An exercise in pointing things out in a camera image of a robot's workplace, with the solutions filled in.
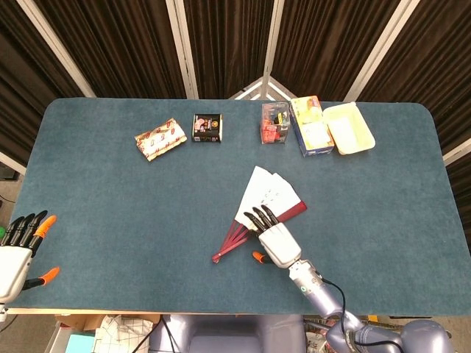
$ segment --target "white cloth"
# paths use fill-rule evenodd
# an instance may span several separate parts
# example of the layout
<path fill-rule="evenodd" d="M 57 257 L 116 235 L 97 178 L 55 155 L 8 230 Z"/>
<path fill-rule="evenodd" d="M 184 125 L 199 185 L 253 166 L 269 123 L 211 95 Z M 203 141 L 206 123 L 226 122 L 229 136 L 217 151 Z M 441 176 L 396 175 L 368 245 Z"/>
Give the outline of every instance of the white cloth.
<path fill-rule="evenodd" d="M 122 318 L 105 316 L 100 328 L 96 329 L 91 353 L 132 353 L 135 347 L 152 329 L 152 322 L 141 318 Z M 147 338 L 138 353 L 149 351 Z"/>

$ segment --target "yellow plastic tray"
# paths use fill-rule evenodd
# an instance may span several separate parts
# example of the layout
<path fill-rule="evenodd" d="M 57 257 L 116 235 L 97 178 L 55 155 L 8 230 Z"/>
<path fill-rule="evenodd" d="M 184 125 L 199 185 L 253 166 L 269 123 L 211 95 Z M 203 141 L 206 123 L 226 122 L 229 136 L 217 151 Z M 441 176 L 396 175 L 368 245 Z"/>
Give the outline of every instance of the yellow plastic tray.
<path fill-rule="evenodd" d="M 375 147 L 375 138 L 354 102 L 327 108 L 322 114 L 340 154 L 352 154 Z"/>

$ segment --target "orange fingertip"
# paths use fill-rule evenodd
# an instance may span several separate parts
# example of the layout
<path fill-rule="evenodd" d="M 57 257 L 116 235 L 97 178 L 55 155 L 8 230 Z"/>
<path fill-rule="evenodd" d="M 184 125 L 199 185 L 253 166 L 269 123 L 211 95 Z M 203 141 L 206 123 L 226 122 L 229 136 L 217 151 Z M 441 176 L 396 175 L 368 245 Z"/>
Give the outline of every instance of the orange fingertip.
<path fill-rule="evenodd" d="M 44 238 L 46 237 L 47 232 L 48 232 L 49 229 L 52 227 L 52 224 L 54 224 L 56 220 L 57 220 L 57 216 L 56 216 L 56 215 L 51 215 L 51 216 L 49 216 L 49 217 L 39 226 L 38 230 L 36 230 L 35 236 L 38 236 L 38 237 L 41 237 L 42 239 L 44 239 Z"/>
<path fill-rule="evenodd" d="M 252 256 L 254 259 L 256 259 L 259 263 L 263 263 L 263 257 L 265 255 L 261 254 L 260 252 L 253 252 Z"/>
<path fill-rule="evenodd" d="M 60 272 L 60 267 L 54 267 L 54 268 L 51 268 L 47 274 L 44 274 L 43 276 L 39 278 L 44 279 L 43 285 L 47 285 L 51 283 L 54 278 L 56 278 L 59 272 Z"/>

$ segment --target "black cable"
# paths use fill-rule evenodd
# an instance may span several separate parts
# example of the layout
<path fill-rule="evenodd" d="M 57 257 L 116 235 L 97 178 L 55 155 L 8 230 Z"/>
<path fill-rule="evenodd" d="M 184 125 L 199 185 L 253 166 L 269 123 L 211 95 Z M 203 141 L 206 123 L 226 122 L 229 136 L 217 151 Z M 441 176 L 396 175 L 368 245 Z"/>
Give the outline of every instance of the black cable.
<path fill-rule="evenodd" d="M 322 281 L 324 283 L 327 283 L 328 285 L 332 285 L 333 287 L 337 288 L 339 290 L 340 294 L 341 294 L 342 304 L 341 304 L 340 325 L 341 325 L 341 331 L 345 336 L 344 319 L 345 319 L 346 302 L 345 302 L 344 291 L 338 285 L 336 285 L 334 282 L 329 281 L 328 279 L 322 278 Z M 403 348 L 398 343 L 394 342 L 393 340 L 380 340 L 378 342 L 371 342 L 371 343 L 360 343 L 360 342 L 354 341 L 353 343 L 356 344 L 357 346 L 363 346 L 363 347 L 382 346 L 383 344 L 392 344 L 392 345 L 396 346 L 397 349 L 399 349 L 400 353 L 404 353 Z"/>
<path fill-rule="evenodd" d="M 18 317 L 18 315 L 15 315 L 15 317 L 13 318 L 12 321 L 10 321 L 10 323 L 5 326 L 3 329 L 0 329 L 0 333 L 2 333 L 3 331 L 5 331 L 8 327 L 10 327 L 12 325 L 13 322 L 15 322 L 16 318 Z"/>
<path fill-rule="evenodd" d="M 146 337 L 144 337 L 142 339 L 141 342 L 139 342 L 139 344 L 134 348 L 134 350 L 132 351 L 132 353 L 136 353 L 138 350 L 139 350 L 139 347 L 142 346 L 142 343 L 144 343 L 146 341 L 147 338 L 149 338 L 149 336 L 155 331 L 155 329 L 157 329 L 157 327 L 160 325 L 160 322 L 163 320 L 163 317 L 160 316 L 160 320 L 159 322 L 157 322 L 157 324 L 150 330 L 150 332 L 146 335 Z"/>
<path fill-rule="evenodd" d="M 322 281 L 324 283 L 327 283 L 328 285 L 332 285 L 333 287 L 337 288 L 341 294 L 341 318 L 340 318 L 340 327 L 341 327 L 341 333 L 344 334 L 345 336 L 345 326 L 344 326 L 344 318 L 345 318 L 345 306 L 346 306 L 346 301 L 345 301 L 345 294 L 344 291 L 336 285 L 334 282 L 329 281 L 328 279 L 322 278 Z"/>
<path fill-rule="evenodd" d="M 169 340 L 170 340 L 170 345 L 171 345 L 171 351 L 175 353 L 175 348 L 174 348 L 174 343 L 172 340 L 174 339 L 173 336 L 171 335 L 170 329 L 167 326 L 167 323 L 164 318 L 162 318 L 163 325 L 165 326 L 165 329 L 167 330 L 167 334 L 169 335 Z"/>
<path fill-rule="evenodd" d="M 6 202 L 11 202 L 12 204 L 15 204 L 15 203 L 16 203 L 15 201 L 12 201 L 12 200 L 9 200 L 9 199 L 4 198 L 2 195 L 0 195 L 0 198 L 2 198 L 3 200 L 5 200 Z"/>

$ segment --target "robotic arm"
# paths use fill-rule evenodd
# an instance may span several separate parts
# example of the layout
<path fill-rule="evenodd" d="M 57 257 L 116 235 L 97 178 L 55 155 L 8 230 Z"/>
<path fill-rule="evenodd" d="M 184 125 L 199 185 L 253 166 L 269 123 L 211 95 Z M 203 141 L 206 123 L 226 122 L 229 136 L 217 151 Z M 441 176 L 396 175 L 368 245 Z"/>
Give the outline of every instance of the robotic arm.
<path fill-rule="evenodd" d="M 26 279 L 32 258 L 39 245 L 56 221 L 56 216 L 46 217 L 47 211 L 34 213 L 14 220 L 0 240 L 0 322 L 7 318 L 5 305 L 16 299 L 22 290 L 47 285 L 60 272 L 54 267 L 41 277 Z"/>
<path fill-rule="evenodd" d="M 345 310 L 345 297 L 341 289 L 326 280 L 308 260 L 301 259 L 301 248 L 283 223 L 272 211 L 261 206 L 252 213 L 244 213 L 258 228 L 258 240 L 273 263 L 289 270 L 289 278 L 301 290 L 321 317 L 340 316 L 340 320 L 327 332 L 327 341 L 338 353 L 453 353 L 447 333 L 432 320 L 416 320 L 405 325 L 401 334 L 381 327 L 364 325 Z M 340 290 L 340 304 L 327 285 Z"/>

